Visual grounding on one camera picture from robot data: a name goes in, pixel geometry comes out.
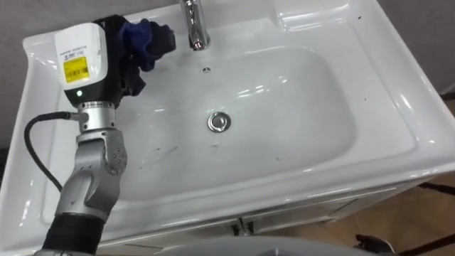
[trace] sink countertop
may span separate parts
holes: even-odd
[[[179,6],[127,17],[168,24],[178,47],[117,110],[129,165],[102,245],[455,169],[454,118],[376,1],[206,2],[213,42],[199,53]],[[23,42],[28,73],[0,193],[0,255],[38,249],[58,202],[23,141],[32,117],[72,110],[53,34]],[[214,111],[231,116],[225,133],[201,125]],[[73,169],[76,135],[72,122],[32,131],[59,181]]]

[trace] faucet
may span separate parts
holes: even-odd
[[[210,36],[205,27],[204,13],[200,0],[179,0],[188,27],[188,41],[193,50],[204,50],[210,46]]]

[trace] sticker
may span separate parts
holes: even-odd
[[[89,77],[86,57],[65,61],[63,68],[65,69],[66,82],[75,82]]]

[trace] gray wall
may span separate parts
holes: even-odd
[[[0,9],[0,148],[8,147],[23,83],[27,36],[110,14],[130,14],[177,0],[2,0]],[[455,84],[455,0],[380,0],[437,90]]]

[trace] white cabinet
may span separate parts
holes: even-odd
[[[336,220],[393,196],[412,186],[395,184],[343,194],[331,194],[311,200],[258,210],[238,218],[178,227],[132,238],[126,244],[102,247],[98,255],[145,256],[201,240],[224,236],[259,234],[305,223]]]
[[[195,227],[156,233],[144,238],[142,241],[131,242],[126,245],[168,250],[204,239],[234,235],[243,235],[242,224],[238,219],[223,220]]]
[[[245,216],[242,220],[248,234],[260,234],[305,223],[333,220],[349,215],[395,189],[396,187],[391,187],[353,195],[345,194],[338,196],[340,198],[327,197],[319,202],[295,203],[281,206],[279,209],[263,210],[260,213]]]

